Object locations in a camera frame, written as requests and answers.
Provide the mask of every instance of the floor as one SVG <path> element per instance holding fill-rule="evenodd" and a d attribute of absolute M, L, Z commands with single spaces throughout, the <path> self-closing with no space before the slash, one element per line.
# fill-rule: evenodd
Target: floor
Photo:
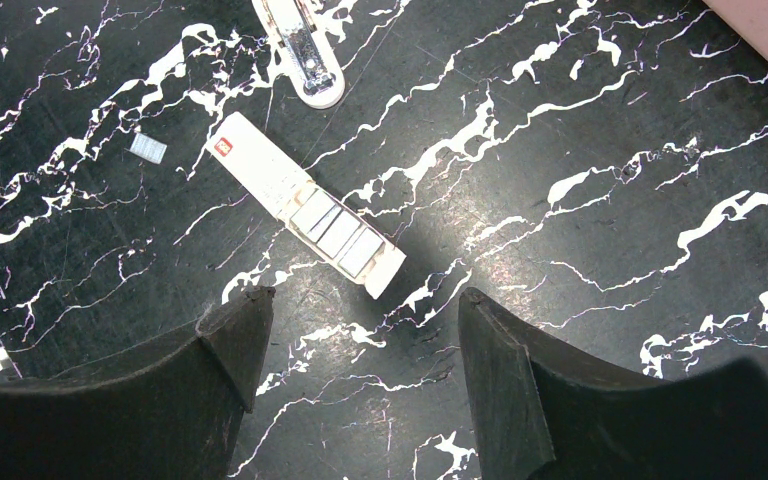
<path fill-rule="evenodd" d="M 277 285 L 240 479 L 478 478 L 476 286 L 648 375 L 768 354 L 768 64 L 698 0 L 327 0 L 316 111 L 249 2 L 0 3 L 0 340 L 47 376 Z M 382 297 L 201 151 L 240 111 L 407 254 Z M 135 131 L 163 162 L 125 151 Z"/>

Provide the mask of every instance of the red logo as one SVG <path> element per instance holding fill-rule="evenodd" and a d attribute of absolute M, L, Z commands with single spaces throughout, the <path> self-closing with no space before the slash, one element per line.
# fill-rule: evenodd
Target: red logo
<path fill-rule="evenodd" d="M 231 149 L 234 148 L 233 145 L 231 145 L 231 142 L 228 140 L 225 140 L 225 137 L 221 137 L 219 139 L 219 142 L 216 144 L 215 147 L 217 152 L 219 152 L 219 155 L 222 155 L 223 157 L 231 153 Z"/>

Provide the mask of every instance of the black marble floor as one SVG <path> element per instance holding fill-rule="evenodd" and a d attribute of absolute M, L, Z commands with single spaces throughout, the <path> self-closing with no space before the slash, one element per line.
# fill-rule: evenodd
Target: black marble floor
<path fill-rule="evenodd" d="M 0 2 L 0 340 L 23 375 L 278 285 L 231 474 L 466 479 L 465 285 L 649 375 L 768 354 L 768 64 L 703 3 L 320 7 L 347 81 L 325 111 L 275 78 L 249 2 Z M 379 300 L 201 151 L 233 111 L 407 254 Z M 137 130 L 162 164 L 125 152 Z"/>

